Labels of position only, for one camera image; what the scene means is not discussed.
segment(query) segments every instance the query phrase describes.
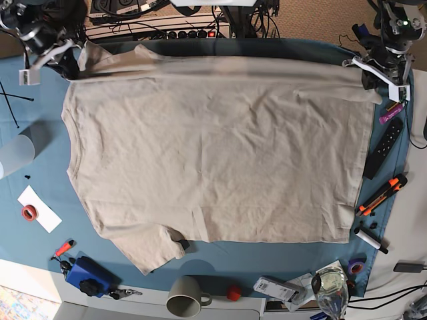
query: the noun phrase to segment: purple tape roll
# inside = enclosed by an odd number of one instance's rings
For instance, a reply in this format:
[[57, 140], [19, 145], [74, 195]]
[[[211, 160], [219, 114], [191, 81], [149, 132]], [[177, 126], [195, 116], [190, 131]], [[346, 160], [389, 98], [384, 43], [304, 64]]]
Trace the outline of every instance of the purple tape roll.
[[351, 259], [348, 262], [348, 273], [351, 275], [357, 275], [358, 273], [361, 273], [364, 268], [365, 261], [363, 258]]

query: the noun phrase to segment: orange box cutter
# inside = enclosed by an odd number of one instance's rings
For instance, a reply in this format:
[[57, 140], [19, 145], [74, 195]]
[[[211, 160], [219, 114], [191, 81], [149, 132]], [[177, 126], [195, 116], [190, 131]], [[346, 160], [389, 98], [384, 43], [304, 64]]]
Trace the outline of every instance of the orange box cutter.
[[358, 211], [356, 212], [357, 217], [363, 215], [369, 215], [371, 212], [377, 208], [385, 200], [393, 196], [398, 192], [405, 184], [408, 182], [407, 178], [403, 174], [395, 176], [393, 179], [390, 179], [385, 184], [381, 186], [375, 192], [371, 198], [369, 198], [363, 205], [359, 206]]

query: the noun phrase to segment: clear plastic cup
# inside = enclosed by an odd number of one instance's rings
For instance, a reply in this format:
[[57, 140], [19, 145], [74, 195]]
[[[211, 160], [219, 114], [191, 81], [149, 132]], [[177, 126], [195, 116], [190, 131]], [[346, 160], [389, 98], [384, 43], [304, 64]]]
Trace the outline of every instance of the clear plastic cup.
[[344, 272], [336, 267], [322, 269], [313, 277], [312, 287], [319, 308], [332, 320], [343, 319], [348, 305]]
[[26, 135], [17, 135], [0, 149], [0, 179], [34, 160], [33, 142]]

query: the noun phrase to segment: remote control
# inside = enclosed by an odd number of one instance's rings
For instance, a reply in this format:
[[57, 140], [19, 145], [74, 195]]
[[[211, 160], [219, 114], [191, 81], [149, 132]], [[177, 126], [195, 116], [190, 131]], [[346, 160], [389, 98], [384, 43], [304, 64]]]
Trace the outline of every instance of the remote control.
[[375, 147], [375, 150], [369, 155], [366, 160], [365, 170], [363, 176], [372, 180], [375, 174], [380, 170], [384, 160], [393, 148], [394, 143], [399, 137], [400, 132], [403, 129], [403, 122], [400, 118], [394, 118], [391, 120], [387, 127], [385, 134], [382, 136], [379, 144]]

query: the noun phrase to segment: mug handle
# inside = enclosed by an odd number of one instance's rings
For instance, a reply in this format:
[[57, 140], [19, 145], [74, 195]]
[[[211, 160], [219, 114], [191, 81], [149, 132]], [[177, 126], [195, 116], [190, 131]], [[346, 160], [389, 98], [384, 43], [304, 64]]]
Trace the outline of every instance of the mug handle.
[[201, 305], [202, 307], [206, 307], [207, 305], [210, 305], [210, 304], [212, 303], [212, 297], [211, 297], [211, 295], [210, 295], [209, 293], [204, 293], [204, 292], [202, 292], [202, 293], [201, 293], [201, 296], [202, 296], [203, 298], [207, 298], [207, 301], [201, 301], [201, 302], [200, 302], [200, 305]]

